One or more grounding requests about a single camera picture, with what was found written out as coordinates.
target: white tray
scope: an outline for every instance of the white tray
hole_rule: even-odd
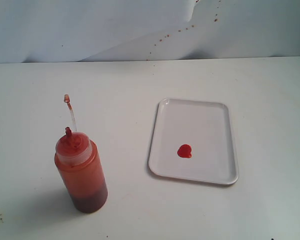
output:
[[[191,158],[178,156],[180,146]],[[156,175],[230,185],[238,164],[227,106],[218,102],[163,99],[158,106],[149,157]]]

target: plastic squeeze bottle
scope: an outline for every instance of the plastic squeeze bottle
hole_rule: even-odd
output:
[[[75,118],[69,96],[64,96],[71,112],[74,129]],[[55,146],[54,162],[74,206],[83,213],[99,210],[108,197],[107,185],[96,144],[82,132],[72,132],[69,127]]]

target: white table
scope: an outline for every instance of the white table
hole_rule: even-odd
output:
[[[65,93],[109,190],[93,214],[75,210],[54,163]],[[228,106],[234,185],[150,173],[166,97]],[[0,64],[0,240],[271,238],[300,240],[300,57]]]

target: white backdrop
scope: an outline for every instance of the white backdrop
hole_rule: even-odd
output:
[[[0,0],[0,63],[300,56],[300,0],[195,2]]]

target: red stain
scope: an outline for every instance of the red stain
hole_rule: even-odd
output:
[[[188,144],[183,144],[179,150],[176,152],[180,158],[189,159],[192,157],[191,155],[191,146]]]

